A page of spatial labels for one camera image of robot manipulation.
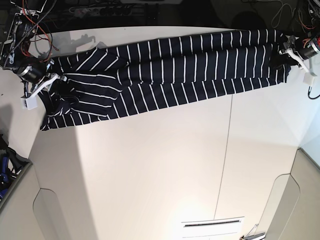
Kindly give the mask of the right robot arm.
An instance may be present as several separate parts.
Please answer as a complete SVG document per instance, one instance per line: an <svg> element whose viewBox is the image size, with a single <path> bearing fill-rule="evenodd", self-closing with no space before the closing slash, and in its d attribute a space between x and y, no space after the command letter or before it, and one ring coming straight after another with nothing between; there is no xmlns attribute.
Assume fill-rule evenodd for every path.
<svg viewBox="0 0 320 240"><path fill-rule="evenodd" d="M17 75L23 83L22 103L27 109L37 107L36 96L42 91L49 92L54 82L67 82L63 74L51 73L50 69L55 64L51 58L52 50L56 48L53 44L52 34L46 33L40 26L41 22L54 9L57 1L54 0L45 13L43 10L47 4L45 0L33 0L29 7L26 0L12 0L20 12L13 16L12 23L7 32L7 38L1 42L0 66L3 70L10 70ZM32 38L40 30L47 40L49 51L46 57L37 58L29 53Z"/></svg>

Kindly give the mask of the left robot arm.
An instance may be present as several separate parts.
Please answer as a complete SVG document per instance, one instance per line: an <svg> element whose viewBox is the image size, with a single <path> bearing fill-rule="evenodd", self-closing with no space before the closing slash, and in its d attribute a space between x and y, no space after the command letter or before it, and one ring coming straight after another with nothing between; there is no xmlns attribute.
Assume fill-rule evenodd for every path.
<svg viewBox="0 0 320 240"><path fill-rule="evenodd" d="M305 61L320 54L320 2L298 0L292 19L295 17L304 32L298 34L281 32L276 41L278 50L272 51L270 66L277 70L281 67L298 66L306 75L315 77L316 74Z"/></svg>

